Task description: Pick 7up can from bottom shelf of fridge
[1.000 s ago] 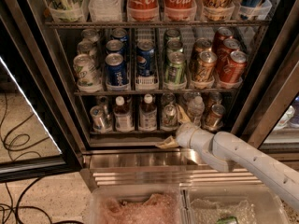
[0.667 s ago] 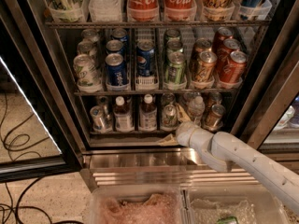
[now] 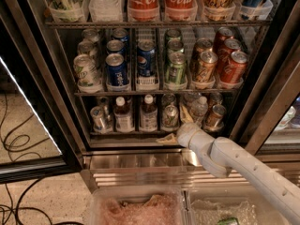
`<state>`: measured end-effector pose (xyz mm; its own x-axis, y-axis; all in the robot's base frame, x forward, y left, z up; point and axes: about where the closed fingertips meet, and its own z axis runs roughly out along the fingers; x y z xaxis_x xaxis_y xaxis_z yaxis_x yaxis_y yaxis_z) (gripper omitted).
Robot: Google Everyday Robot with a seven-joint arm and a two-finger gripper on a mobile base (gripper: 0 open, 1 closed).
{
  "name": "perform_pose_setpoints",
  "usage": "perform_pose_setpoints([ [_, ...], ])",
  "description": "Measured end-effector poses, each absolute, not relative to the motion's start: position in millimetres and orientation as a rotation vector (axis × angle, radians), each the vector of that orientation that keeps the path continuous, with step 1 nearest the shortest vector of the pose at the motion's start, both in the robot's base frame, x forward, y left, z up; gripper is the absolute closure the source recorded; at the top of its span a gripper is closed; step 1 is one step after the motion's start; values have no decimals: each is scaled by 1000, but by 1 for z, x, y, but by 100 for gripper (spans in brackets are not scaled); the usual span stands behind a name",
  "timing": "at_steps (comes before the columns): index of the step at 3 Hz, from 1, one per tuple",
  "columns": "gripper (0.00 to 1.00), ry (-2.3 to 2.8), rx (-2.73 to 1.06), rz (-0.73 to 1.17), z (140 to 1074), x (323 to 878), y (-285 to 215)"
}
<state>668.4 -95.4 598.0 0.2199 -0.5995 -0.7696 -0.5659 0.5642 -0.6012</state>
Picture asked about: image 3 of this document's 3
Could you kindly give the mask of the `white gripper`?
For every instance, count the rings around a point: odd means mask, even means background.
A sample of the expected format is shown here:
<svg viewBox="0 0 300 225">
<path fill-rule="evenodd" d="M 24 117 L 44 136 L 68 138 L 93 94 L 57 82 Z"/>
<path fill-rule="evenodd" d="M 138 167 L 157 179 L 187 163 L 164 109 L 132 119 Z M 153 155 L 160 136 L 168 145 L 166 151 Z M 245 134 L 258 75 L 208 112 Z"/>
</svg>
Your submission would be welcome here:
<svg viewBox="0 0 300 225">
<path fill-rule="evenodd" d="M 203 149 L 204 132 L 193 122 L 188 109 L 185 105 L 180 105 L 180 119 L 182 125 L 178 130 L 176 136 L 173 133 L 168 134 L 163 138 L 157 139 L 157 143 L 164 145 L 177 145 L 177 142 L 192 151 Z"/>
</svg>

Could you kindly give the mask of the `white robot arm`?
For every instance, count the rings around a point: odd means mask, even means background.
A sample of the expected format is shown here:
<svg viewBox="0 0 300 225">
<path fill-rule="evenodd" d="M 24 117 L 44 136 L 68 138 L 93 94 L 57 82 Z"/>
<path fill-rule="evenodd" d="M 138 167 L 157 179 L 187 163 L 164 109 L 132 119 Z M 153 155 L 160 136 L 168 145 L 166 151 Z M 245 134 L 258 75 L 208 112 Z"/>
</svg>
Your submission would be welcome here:
<svg viewBox="0 0 300 225">
<path fill-rule="evenodd" d="M 192 122 L 185 105 L 179 105 L 184 124 L 174 138 L 193 151 L 201 165 L 216 178 L 240 173 L 292 225 L 300 225 L 300 188 L 225 137 L 214 138 Z"/>
</svg>

